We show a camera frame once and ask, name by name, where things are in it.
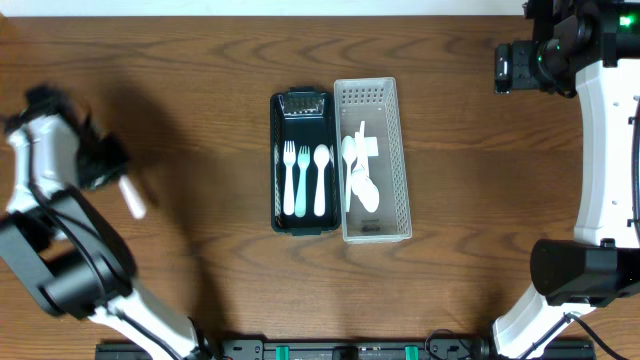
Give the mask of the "white plastic fork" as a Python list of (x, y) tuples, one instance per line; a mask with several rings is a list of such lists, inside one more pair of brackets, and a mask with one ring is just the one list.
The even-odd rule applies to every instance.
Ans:
[(143, 219), (147, 214), (147, 207), (131, 179), (127, 175), (121, 176), (118, 186), (132, 217)]
[(293, 166), (296, 163), (296, 149), (293, 140), (284, 142), (283, 163), (286, 171), (283, 212), (285, 215), (292, 215), (295, 209)]
[(310, 148), (308, 146), (302, 146), (300, 148), (297, 165), (299, 168), (299, 181), (295, 199), (294, 214), (298, 218), (302, 218), (306, 215), (307, 201), (306, 201), (306, 178), (307, 169), (310, 164)]

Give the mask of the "white plastic spoon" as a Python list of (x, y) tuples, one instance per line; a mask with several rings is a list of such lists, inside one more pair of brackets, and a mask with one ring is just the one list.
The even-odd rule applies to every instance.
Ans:
[(351, 206), (351, 174), (352, 165), (357, 158), (356, 142), (352, 136), (345, 136), (342, 141), (342, 158), (346, 164), (345, 173), (345, 211), (350, 211)]
[(370, 176), (366, 141), (362, 132), (355, 133), (357, 159), (353, 172)]
[(362, 166), (358, 166), (352, 171), (351, 190), (367, 212), (377, 211), (380, 204), (380, 193)]
[(356, 135), (356, 140), (358, 142), (358, 146), (364, 146), (366, 149), (366, 143), (364, 140), (364, 130), (365, 130), (365, 126), (366, 126), (366, 122), (364, 120), (362, 120), (360, 122), (360, 126), (359, 126), (359, 131), (357, 132)]
[(325, 169), (329, 162), (329, 149), (326, 145), (320, 144), (314, 151), (314, 163), (317, 167), (317, 182), (314, 198), (314, 214), (321, 217), (325, 214)]

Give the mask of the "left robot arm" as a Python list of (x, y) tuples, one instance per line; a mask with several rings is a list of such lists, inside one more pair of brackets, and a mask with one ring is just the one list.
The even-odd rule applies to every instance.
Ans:
[(25, 109), (4, 119), (15, 182), (1, 217), (2, 260), (54, 317), (110, 327), (153, 359), (219, 358), (190, 317), (142, 284), (124, 239), (83, 195), (115, 183), (132, 216), (145, 216), (122, 142), (60, 88), (38, 85), (25, 98)]

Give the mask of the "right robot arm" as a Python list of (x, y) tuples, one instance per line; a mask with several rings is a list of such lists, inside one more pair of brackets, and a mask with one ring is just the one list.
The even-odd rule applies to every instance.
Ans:
[(530, 39), (497, 46), (495, 90), (577, 98), (583, 156), (569, 240), (532, 249), (532, 282), (491, 327), (489, 355), (535, 359), (569, 325), (639, 291), (639, 5), (529, 0)]

